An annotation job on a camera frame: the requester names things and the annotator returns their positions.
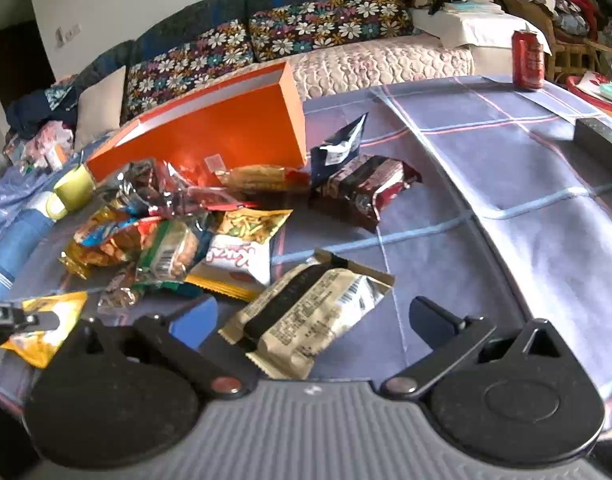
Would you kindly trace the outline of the yellow chips bag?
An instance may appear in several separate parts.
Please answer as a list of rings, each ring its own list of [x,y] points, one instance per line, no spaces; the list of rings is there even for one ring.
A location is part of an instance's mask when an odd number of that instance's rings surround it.
[[[43,370],[71,333],[87,300],[86,292],[69,292],[21,301],[18,306],[33,324],[10,336],[0,349],[13,351],[26,363]]]

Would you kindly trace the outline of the white red rice cracker pack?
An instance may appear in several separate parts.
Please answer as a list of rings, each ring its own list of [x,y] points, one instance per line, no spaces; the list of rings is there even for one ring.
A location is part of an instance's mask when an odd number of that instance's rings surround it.
[[[270,284],[270,243],[215,235],[206,256],[187,274],[187,283],[233,299],[253,301]]]

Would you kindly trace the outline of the green peanut snack bag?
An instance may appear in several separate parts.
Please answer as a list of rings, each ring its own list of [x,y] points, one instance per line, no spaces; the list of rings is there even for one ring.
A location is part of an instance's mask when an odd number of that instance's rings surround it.
[[[198,250],[199,237],[187,223],[161,222],[138,260],[136,282],[142,285],[183,282]]]

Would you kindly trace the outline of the green yellow nut bag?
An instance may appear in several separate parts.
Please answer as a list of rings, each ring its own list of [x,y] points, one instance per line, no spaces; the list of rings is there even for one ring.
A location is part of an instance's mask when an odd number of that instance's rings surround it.
[[[292,209],[257,210],[241,208],[223,214],[217,233],[239,237],[245,242],[265,244],[279,232]]]

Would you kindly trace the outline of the clear red candy wrapper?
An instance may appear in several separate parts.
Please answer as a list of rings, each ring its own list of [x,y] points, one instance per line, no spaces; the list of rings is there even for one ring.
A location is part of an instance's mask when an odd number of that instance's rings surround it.
[[[132,217],[190,217],[253,206],[228,188],[194,185],[170,162],[153,158],[128,162],[99,183],[96,193],[105,205]]]

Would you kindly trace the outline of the dark red cookie pack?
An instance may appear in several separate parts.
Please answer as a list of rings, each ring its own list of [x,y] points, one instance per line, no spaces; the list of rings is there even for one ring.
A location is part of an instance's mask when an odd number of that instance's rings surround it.
[[[358,155],[315,188],[313,206],[333,218],[375,233],[382,211],[422,175],[400,159]]]

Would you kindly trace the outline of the yellow-green mug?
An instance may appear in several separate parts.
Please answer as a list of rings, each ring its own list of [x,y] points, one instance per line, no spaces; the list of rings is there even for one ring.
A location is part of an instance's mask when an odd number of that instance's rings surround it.
[[[46,203],[48,217],[60,220],[67,214],[79,211],[91,200],[96,181],[86,165],[70,170],[56,182]]]

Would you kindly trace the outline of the golden biscuit pack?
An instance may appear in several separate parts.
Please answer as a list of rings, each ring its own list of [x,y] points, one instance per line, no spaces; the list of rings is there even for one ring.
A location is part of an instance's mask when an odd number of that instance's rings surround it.
[[[282,166],[248,165],[214,172],[220,184],[237,197],[257,195],[307,194],[307,172]]]

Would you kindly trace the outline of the navy blue snack pouch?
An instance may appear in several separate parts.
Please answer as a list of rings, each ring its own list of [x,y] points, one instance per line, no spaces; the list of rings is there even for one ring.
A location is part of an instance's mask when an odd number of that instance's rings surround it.
[[[310,150],[312,188],[323,185],[332,174],[358,156],[368,116],[368,113],[361,115]]]

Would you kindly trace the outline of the orange cardboard box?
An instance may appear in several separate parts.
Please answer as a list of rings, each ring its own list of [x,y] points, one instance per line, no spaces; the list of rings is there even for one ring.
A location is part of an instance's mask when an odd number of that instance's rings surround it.
[[[161,104],[128,122],[86,161],[101,181],[128,162],[155,158],[216,185],[214,172],[249,165],[300,168],[306,119],[292,66],[256,68]]]

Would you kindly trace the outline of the beige plain pillow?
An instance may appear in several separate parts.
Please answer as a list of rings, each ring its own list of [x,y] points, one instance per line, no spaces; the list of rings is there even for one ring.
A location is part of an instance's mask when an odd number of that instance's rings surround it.
[[[122,66],[79,96],[76,151],[120,128],[125,79],[126,67]]]

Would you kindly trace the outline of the black rectangular box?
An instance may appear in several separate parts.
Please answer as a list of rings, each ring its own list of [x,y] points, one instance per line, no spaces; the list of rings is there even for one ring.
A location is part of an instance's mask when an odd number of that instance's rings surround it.
[[[598,118],[578,118],[574,142],[612,174],[612,128]]]

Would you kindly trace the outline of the quilted sofa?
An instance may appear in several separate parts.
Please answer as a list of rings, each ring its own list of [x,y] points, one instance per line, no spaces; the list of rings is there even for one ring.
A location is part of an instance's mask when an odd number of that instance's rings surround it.
[[[63,108],[78,116],[79,96],[120,67],[154,58],[173,47],[191,41],[201,32],[222,23],[240,20],[248,29],[248,20],[259,11],[279,6],[317,0],[201,0],[185,6],[143,32],[100,54],[77,75],[64,100]],[[399,84],[414,80],[470,76],[475,73],[475,58],[469,48],[443,47],[441,41],[413,27],[411,34],[394,38],[344,44],[260,62],[254,53],[254,63],[228,75],[210,81],[228,79],[253,68],[286,61],[292,66],[302,100],[333,96],[381,84]],[[120,124],[124,119],[126,79]]]

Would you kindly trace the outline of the left floral cushion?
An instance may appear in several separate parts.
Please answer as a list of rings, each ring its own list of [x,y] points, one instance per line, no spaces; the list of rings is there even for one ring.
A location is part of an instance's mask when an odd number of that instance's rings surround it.
[[[183,96],[254,63],[244,23],[232,20],[127,70],[124,119]]]

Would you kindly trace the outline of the floral cushion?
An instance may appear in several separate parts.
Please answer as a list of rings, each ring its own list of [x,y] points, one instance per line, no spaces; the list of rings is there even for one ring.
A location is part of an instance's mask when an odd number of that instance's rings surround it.
[[[127,70],[124,119],[183,96],[254,63],[244,23],[232,20]]]
[[[405,0],[317,0],[259,11],[248,20],[258,61],[411,34]]]

